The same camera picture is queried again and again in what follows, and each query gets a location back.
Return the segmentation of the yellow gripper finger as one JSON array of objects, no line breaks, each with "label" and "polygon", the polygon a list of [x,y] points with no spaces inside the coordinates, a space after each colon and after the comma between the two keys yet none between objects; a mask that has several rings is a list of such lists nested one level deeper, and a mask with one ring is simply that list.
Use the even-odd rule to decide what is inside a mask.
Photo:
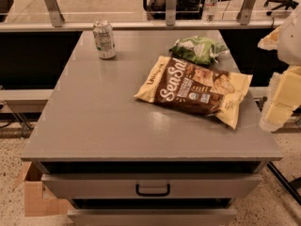
[{"label": "yellow gripper finger", "polygon": [[260,128],[275,132],[300,105],[301,66],[290,66],[284,73],[273,73],[261,111]]},{"label": "yellow gripper finger", "polygon": [[278,48],[279,32],[280,26],[275,28],[271,33],[262,38],[258,43],[258,47],[267,51],[276,50]]}]

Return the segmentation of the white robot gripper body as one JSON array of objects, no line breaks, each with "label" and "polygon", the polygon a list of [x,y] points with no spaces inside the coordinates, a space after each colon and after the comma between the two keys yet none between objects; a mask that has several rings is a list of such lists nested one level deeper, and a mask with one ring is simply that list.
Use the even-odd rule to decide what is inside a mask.
[{"label": "white robot gripper body", "polygon": [[297,7],[281,25],[278,35],[278,59],[289,65],[301,65],[301,8]]}]

